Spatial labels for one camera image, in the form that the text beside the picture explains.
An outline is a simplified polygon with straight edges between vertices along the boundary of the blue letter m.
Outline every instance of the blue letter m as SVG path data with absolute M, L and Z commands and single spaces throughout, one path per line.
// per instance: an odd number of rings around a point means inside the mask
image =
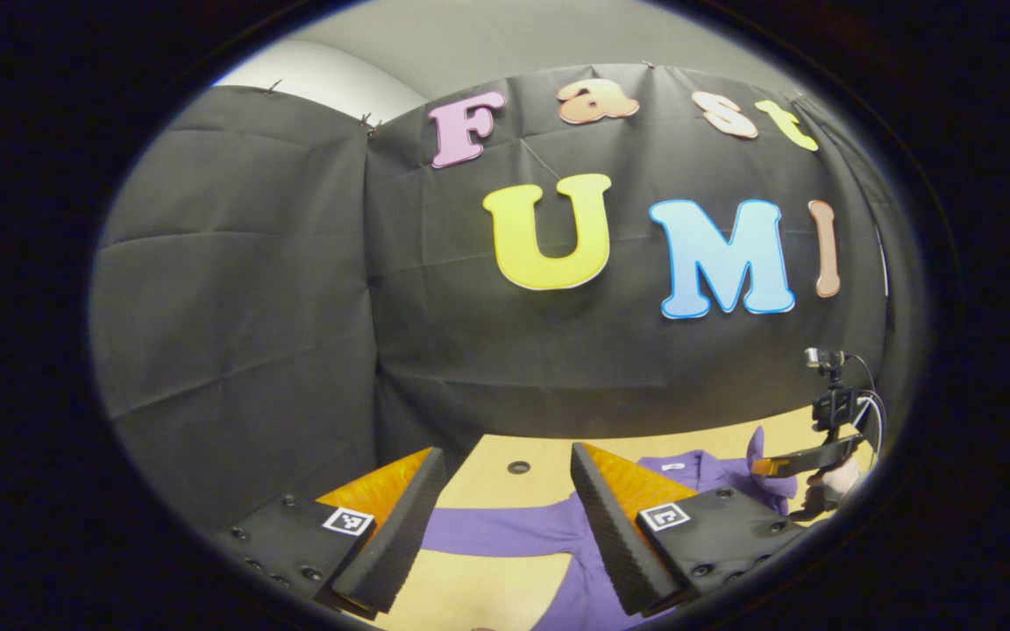
M 781 313 L 794 308 L 794 293 L 786 284 L 786 262 L 778 235 L 781 211 L 777 205 L 761 200 L 738 204 L 730 241 L 724 239 L 697 203 L 656 203 L 648 215 L 665 227 L 669 236 L 673 295 L 662 303 L 667 318 L 701 318 L 712 308 L 701 293 L 698 269 L 704 271 L 724 312 L 730 313 L 738 303 L 747 269 L 750 291 L 742 298 L 746 311 Z

